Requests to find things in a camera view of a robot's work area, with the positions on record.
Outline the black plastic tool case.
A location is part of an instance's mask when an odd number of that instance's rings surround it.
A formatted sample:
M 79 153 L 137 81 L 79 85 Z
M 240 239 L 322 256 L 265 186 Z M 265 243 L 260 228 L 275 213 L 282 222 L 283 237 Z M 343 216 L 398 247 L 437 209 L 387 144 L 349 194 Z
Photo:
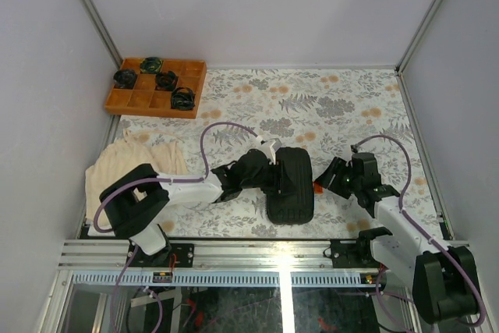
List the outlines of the black plastic tool case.
M 276 225 L 304 225 L 314 216 L 313 169 L 307 150 L 283 147 L 277 151 L 275 183 L 266 195 L 268 219 Z

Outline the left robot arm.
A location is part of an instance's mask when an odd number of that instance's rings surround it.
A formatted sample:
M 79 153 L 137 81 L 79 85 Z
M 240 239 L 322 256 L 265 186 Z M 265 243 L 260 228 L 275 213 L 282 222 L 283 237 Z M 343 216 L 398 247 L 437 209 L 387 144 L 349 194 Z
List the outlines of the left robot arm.
M 166 175 L 150 164 L 141 164 L 101 193 L 96 215 L 104 212 L 109 231 L 127 238 L 146 260 L 159 267 L 171 256 L 165 231 L 157 222 L 164 208 L 224 203 L 246 189 L 277 197 L 296 191 L 282 162 L 271 162 L 264 152 L 251 149 L 237 161 L 212 168 L 206 176 Z

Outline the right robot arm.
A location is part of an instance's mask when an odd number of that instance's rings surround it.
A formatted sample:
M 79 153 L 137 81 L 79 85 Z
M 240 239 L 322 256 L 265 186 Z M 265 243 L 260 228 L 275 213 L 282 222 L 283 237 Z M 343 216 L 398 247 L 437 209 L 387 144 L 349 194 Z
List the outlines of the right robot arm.
M 421 318 L 428 324 L 481 314 L 476 263 L 466 246 L 452 246 L 427 233 L 399 207 L 401 194 L 382 182 L 371 153 L 350 161 L 334 158 L 315 185 L 357 204 L 379 222 L 362 230 L 350 247 L 364 266 L 385 266 L 412 291 Z

